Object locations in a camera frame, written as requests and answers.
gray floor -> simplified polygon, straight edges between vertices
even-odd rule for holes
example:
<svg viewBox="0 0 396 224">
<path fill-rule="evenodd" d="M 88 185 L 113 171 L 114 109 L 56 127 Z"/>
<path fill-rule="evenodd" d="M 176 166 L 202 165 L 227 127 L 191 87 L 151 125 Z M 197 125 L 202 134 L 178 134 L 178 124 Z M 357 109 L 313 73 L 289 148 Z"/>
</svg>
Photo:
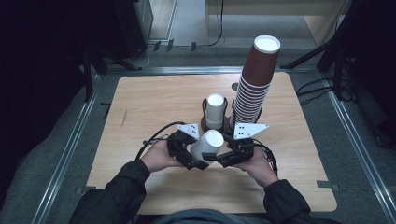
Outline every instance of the gray floor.
<svg viewBox="0 0 396 224">
<path fill-rule="evenodd" d="M 281 40 L 283 45 L 278 64 L 293 61 L 314 48 L 313 45 L 309 44 L 309 41 L 312 41 L 309 36 L 304 37 L 307 39 L 306 42 L 301 39 L 298 40 L 300 37 L 295 37 L 295 40 L 288 42 L 288 40 L 294 39 L 294 36 L 286 25 L 286 28 L 283 29 L 279 27 L 280 25 L 282 25 L 282 22 L 277 25 L 276 29 L 279 32 L 283 30 L 285 38 Z M 191 36 L 202 34 L 193 34 L 192 31 L 177 34 L 177 20 L 175 20 L 173 28 L 175 31 L 172 32 L 171 36 L 175 39 L 175 42 L 180 41 L 177 42 L 180 46 L 189 45 L 191 40 L 194 39 Z M 306 27 L 303 28 L 299 32 L 306 34 Z M 196 51 L 191 51 L 189 47 L 175 46 L 169 52 L 166 52 L 166 47 L 162 47 L 155 52 L 149 49 L 149 64 L 141 72 L 128 72 L 122 67 L 110 63 L 107 76 L 100 77 L 95 86 L 97 95 L 93 102 L 92 111 L 78 139 L 71 163 L 67 167 L 62 185 L 57 191 L 48 217 L 42 223 L 67 223 L 73 213 L 80 198 L 80 195 L 76 194 L 76 190 L 77 188 L 83 188 L 86 184 L 93 157 L 106 122 L 104 115 L 107 111 L 107 105 L 102 105 L 101 103 L 111 103 L 120 77 L 140 76 L 150 71 L 157 71 L 154 73 L 158 74 L 159 70 L 156 69 L 157 67 L 161 67 L 163 71 L 170 70 L 170 68 L 168 70 L 164 69 L 166 67 L 184 67 L 184 71 L 197 71 L 198 68 L 196 66 L 227 66 L 228 68 L 230 68 L 229 66 L 243 66 L 254 36 L 255 34 L 251 37 L 241 38 L 238 44 L 230 47 L 224 46 L 227 42 L 231 43 L 231 37 L 225 35 L 225 42 L 219 48 L 200 47 Z M 296 70 L 287 71 L 295 89 L 309 81 L 321 78 L 321 74 L 315 69 L 318 58 L 319 56 L 304 63 Z M 146 64 L 147 62 L 148 57 L 146 55 L 134 61 L 134 63 L 139 64 Z M 50 182 L 52 173 L 56 169 L 68 143 L 70 133 L 73 132 L 78 115 L 84 106 L 83 100 L 84 90 L 81 90 L 60 118 L 49 138 L 33 149 L 21 163 L 8 191 L 6 204 L 0 213 L 0 223 L 32 222 L 40 200 L 43 198 L 46 187 Z M 395 170 L 396 151 L 381 148 L 376 144 L 375 136 L 355 103 L 345 103 L 345 106 L 379 173 L 384 178 L 391 193 L 394 194 L 396 179 L 392 171 Z M 333 191 L 338 203 L 337 209 L 330 213 L 314 213 L 313 216 L 327 217 L 346 224 L 388 223 L 356 156 L 355 150 L 347 137 L 343 124 L 334 110 L 329 95 L 323 95 L 310 104 L 303 105 L 303 111 L 326 174 L 332 183 L 340 187 L 340 190 Z"/>
</svg>

wooden tabletop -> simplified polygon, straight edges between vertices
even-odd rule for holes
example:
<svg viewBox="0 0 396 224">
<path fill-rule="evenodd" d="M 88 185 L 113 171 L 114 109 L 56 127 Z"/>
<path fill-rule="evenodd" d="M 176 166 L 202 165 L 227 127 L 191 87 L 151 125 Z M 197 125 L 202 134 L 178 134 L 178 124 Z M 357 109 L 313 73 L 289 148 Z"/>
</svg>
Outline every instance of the wooden tabletop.
<svg viewBox="0 0 396 224">
<path fill-rule="evenodd" d="M 231 86 L 240 74 L 123 77 L 116 89 L 87 186 L 104 188 L 128 161 L 134 160 L 143 140 L 174 121 L 200 123 L 201 104 L 211 93 L 231 102 Z M 288 179 L 313 211 L 336 208 L 332 189 L 319 188 L 327 181 L 303 111 L 286 73 L 275 73 L 258 123 L 270 127 L 253 138 L 267 145 L 276 157 L 278 175 Z M 163 132 L 177 130 L 171 127 Z M 224 146 L 220 154 L 226 151 Z M 151 174 L 147 198 L 138 214 L 169 214 L 189 208 L 212 208 L 224 213 L 264 211 L 264 192 L 255 181 L 233 167 L 214 162 L 206 170 L 168 168 Z"/>
</svg>

black jacket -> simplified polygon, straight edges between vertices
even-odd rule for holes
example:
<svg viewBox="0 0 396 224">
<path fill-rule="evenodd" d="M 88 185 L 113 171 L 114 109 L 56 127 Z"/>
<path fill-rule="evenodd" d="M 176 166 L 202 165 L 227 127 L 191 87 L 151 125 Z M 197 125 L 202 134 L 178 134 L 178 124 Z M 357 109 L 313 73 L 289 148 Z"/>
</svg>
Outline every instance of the black jacket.
<svg viewBox="0 0 396 224">
<path fill-rule="evenodd" d="M 149 169 L 141 160 L 126 163 L 105 189 L 90 190 L 84 194 L 70 223 L 127 223 L 136 215 L 146 197 L 145 182 L 149 175 Z M 309 216 L 310 208 L 304 197 L 287 180 L 276 181 L 264 191 L 263 205 L 271 222 L 315 223 Z M 208 219 L 216 216 L 210 210 L 205 210 L 205 214 L 209 214 Z"/>
</svg>

aluminum rail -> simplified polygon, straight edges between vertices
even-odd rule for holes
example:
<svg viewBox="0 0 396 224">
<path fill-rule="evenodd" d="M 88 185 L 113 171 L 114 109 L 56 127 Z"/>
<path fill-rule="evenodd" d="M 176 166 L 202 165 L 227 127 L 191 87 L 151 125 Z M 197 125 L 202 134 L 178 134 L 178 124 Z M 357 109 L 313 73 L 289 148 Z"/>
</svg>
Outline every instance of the aluminum rail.
<svg viewBox="0 0 396 224">
<path fill-rule="evenodd" d="M 94 83 L 96 84 L 99 81 L 100 81 L 100 77 L 96 75 Z M 35 216 L 33 218 L 32 224 L 46 223 L 48 214 L 50 213 L 52 204 L 62 184 L 62 181 L 64 180 L 64 175 L 67 171 L 67 168 L 69 167 L 70 161 L 73 157 L 82 130 L 84 129 L 88 116 L 91 113 L 93 102 L 95 101 L 96 95 L 97 95 L 97 91 L 94 91 L 90 100 L 86 102 L 81 109 L 76 125 L 66 143 L 66 146 L 64 147 L 64 152 L 61 158 L 59 159 L 58 165 L 56 166 L 56 169 L 47 185 L 46 191 L 40 202 L 40 205 L 35 211 Z"/>
<path fill-rule="evenodd" d="M 332 86 L 332 83 L 330 80 L 326 80 L 324 81 L 324 86 L 330 87 Z M 378 172 L 378 169 L 370 157 L 370 153 L 361 141 L 359 133 L 344 107 L 344 103 L 340 102 L 332 91 L 329 92 L 329 96 L 332 101 L 332 105 L 346 130 L 346 134 L 355 150 L 359 162 L 361 163 L 361 167 L 363 168 L 364 173 L 366 173 L 375 196 L 384 210 L 388 222 L 392 224 L 396 223 L 396 205 L 392 195 L 390 194 L 389 188 L 385 184 L 381 174 Z"/>
</svg>

